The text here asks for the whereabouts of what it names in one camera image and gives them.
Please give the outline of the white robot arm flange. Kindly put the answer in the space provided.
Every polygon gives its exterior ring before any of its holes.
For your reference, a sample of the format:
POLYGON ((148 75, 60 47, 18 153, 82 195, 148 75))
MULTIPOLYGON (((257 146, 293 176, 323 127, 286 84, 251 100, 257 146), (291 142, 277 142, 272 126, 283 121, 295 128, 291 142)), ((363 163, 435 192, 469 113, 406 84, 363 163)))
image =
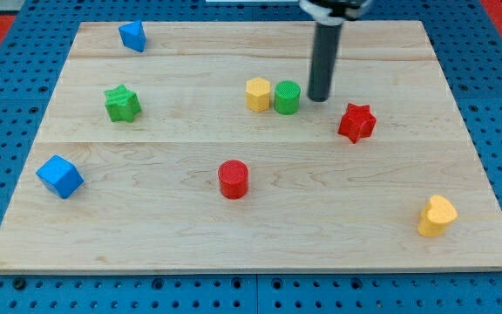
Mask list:
POLYGON ((317 23, 326 26, 356 21, 372 7, 374 0, 299 0, 299 7, 317 23))

